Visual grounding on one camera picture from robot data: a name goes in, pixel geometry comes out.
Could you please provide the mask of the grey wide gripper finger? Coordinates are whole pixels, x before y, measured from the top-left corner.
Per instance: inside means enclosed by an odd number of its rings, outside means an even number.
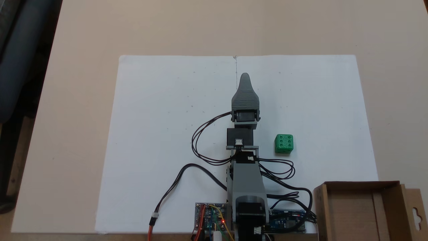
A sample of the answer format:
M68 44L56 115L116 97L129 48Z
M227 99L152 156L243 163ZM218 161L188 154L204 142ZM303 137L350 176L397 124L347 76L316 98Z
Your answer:
M257 110L259 107L259 97L252 87L250 76L242 73L237 91L231 99L231 110Z

